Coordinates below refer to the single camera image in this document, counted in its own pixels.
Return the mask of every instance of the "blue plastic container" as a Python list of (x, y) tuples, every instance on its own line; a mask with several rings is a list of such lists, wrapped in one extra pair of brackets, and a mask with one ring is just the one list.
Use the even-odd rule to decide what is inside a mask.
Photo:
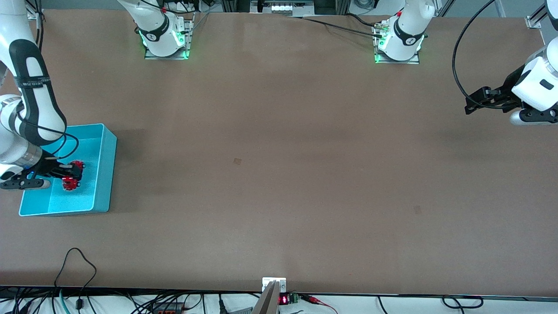
[[(66, 132), (79, 139), (79, 147), (60, 162), (82, 160), (85, 163), (80, 187), (74, 191), (65, 191), (61, 179), (48, 178), (51, 182), (48, 189), (23, 192), (20, 216), (66, 216), (108, 211), (116, 136), (103, 124), (69, 126)], [(55, 151), (61, 144), (62, 139), (43, 149)], [(75, 140), (68, 137), (66, 145), (56, 155), (68, 154), (74, 145)]]

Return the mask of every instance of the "green cable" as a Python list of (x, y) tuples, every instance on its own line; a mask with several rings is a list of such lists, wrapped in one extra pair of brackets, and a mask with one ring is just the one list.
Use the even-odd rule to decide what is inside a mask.
[(68, 307), (66, 306), (66, 302), (64, 302), (64, 297), (62, 296), (62, 289), (60, 289), (60, 293), (58, 294), (58, 296), (60, 297), (60, 303), (62, 303), (62, 308), (64, 309), (64, 312), (66, 312), (66, 314), (71, 314), (70, 310), (68, 310)]

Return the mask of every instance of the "black band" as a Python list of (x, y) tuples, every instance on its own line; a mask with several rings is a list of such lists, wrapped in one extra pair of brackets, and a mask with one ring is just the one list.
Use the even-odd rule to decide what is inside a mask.
[(14, 77), (19, 88), (41, 88), (46, 83), (50, 83), (50, 77)]
[(163, 16), (165, 17), (163, 24), (161, 24), (161, 26), (159, 26), (159, 28), (155, 30), (145, 31), (138, 27), (139, 31), (145, 39), (147, 39), (148, 41), (159, 41), (161, 35), (163, 35), (169, 29), (169, 17), (165, 14), (163, 14)]
[(395, 23), (393, 25), (393, 30), (395, 30), (395, 35), (397, 35), (397, 37), (399, 37), (401, 39), (401, 41), (403, 42), (403, 44), (405, 46), (412, 46), (414, 45), (417, 41), (419, 41), (419, 39), (423, 36), (424, 32), (418, 34), (418, 35), (410, 35), (405, 33), (404, 31), (401, 30), (401, 28), (399, 27), (399, 19), (395, 20)]

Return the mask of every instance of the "white bracket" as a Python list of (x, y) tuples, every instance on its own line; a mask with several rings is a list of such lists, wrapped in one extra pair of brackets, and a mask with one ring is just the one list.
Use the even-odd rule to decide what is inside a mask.
[(270, 282), (278, 281), (281, 286), (281, 293), (287, 292), (287, 278), (279, 277), (263, 277), (262, 278), (262, 292), (266, 289)]

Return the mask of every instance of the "white surface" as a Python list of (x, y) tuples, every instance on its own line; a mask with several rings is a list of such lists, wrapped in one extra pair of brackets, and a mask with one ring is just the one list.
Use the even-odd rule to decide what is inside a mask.
[[(378, 298), (373, 296), (317, 296), (318, 299), (333, 306), (339, 314), (381, 314), (382, 310), (378, 303)], [(66, 300), (66, 305), (71, 314), (77, 314), (74, 309), (76, 297)], [(143, 303), (148, 301), (148, 297), (134, 297), (136, 302)], [(186, 302), (187, 307), (191, 307), (199, 300), (198, 295), (192, 295)], [(125, 297), (91, 297), (91, 301), (97, 314), (129, 314), (135, 310), (132, 302)], [(229, 312), (253, 307), (258, 300), (249, 294), (223, 294), (223, 302)], [(389, 314), (459, 314), (459, 310), (452, 310), (442, 304), (440, 298), (405, 298), (405, 297), (382, 297), (382, 302)], [(478, 301), (462, 300), (461, 304), (472, 305)], [(203, 314), (204, 310), (200, 303), (192, 310), (183, 314)], [(12, 310), (13, 301), (0, 303), (0, 313)], [(219, 297), (217, 294), (207, 294), (205, 296), (205, 307), (207, 314), (219, 313)], [(57, 313), (64, 313), (60, 305), (60, 300), (55, 298), (55, 308)], [(290, 314), (303, 310), (301, 314), (335, 314), (332, 310), (324, 306), (312, 305), (305, 301), (300, 301), (287, 306), (280, 306), (282, 314)], [(555, 302), (532, 302), (532, 301), (499, 301), (485, 300), (484, 306), (476, 310), (465, 310), (466, 314), (551, 314), (558, 312), (558, 303)], [(82, 314), (92, 314), (87, 299), (84, 298), (84, 308)], [(50, 299), (45, 301), (39, 314), (52, 314)]]

